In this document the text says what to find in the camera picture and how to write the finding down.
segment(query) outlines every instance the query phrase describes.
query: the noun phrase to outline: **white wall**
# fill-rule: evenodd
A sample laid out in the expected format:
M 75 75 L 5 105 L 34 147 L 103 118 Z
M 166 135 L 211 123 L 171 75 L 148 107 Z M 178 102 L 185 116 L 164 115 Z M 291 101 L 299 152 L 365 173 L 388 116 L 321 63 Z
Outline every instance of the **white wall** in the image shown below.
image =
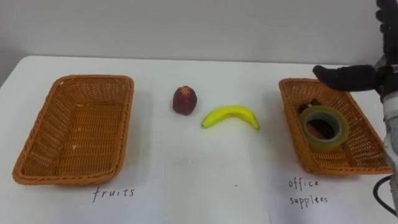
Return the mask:
M 1 0 L 0 82 L 26 55 L 374 63 L 376 0 Z

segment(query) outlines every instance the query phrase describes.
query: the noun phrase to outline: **red fruit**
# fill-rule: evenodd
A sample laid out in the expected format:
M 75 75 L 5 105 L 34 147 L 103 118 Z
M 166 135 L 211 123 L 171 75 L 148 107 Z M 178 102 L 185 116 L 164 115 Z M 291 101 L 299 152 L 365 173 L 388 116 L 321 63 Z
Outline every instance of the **red fruit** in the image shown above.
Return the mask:
M 197 95 L 189 86 L 178 88 L 173 97 L 173 109 L 183 115 L 190 115 L 197 105 Z

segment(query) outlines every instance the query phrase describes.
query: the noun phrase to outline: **empty wicker basket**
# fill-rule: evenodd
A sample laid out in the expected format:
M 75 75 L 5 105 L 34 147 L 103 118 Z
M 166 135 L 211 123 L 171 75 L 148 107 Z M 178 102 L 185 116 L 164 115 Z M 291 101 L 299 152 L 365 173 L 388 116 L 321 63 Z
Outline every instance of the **empty wicker basket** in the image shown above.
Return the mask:
M 116 75 L 57 80 L 12 176 L 20 184 L 91 185 L 122 168 L 134 82 Z

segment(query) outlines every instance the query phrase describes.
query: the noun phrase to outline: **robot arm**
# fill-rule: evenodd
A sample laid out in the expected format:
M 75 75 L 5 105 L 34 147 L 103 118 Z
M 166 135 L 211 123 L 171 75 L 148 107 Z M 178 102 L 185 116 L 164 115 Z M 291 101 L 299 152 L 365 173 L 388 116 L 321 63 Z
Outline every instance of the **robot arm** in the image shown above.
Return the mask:
M 384 109 L 386 138 L 384 153 L 393 174 L 381 179 L 374 188 L 376 200 L 397 216 L 394 209 L 386 205 L 377 195 L 379 186 L 390 179 L 394 206 L 398 209 L 398 3 L 396 0 L 377 0 L 380 10 L 376 18 L 381 22 L 384 56 L 375 67 L 354 65 L 338 69 L 315 66 L 315 76 L 326 86 L 339 91 L 376 90 Z

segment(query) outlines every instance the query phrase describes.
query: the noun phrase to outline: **object in basket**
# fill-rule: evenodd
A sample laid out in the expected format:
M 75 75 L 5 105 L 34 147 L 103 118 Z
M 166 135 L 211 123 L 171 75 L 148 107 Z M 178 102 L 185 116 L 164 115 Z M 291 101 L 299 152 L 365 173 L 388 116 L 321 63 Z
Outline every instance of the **object in basket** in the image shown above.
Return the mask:
M 312 99 L 310 103 L 303 103 L 298 108 L 298 113 L 303 113 L 304 110 L 311 106 L 322 105 L 317 99 Z M 335 131 L 326 121 L 322 119 L 314 119 L 308 122 L 313 128 L 315 128 L 325 139 L 331 139 L 335 136 Z
M 316 135 L 316 131 L 311 131 L 308 127 L 309 121 L 317 119 L 327 122 L 333 128 L 335 135 L 331 139 L 322 139 Z M 349 126 L 346 118 L 329 106 L 311 106 L 300 114 L 299 120 L 308 146 L 313 152 L 333 152 L 348 138 Z

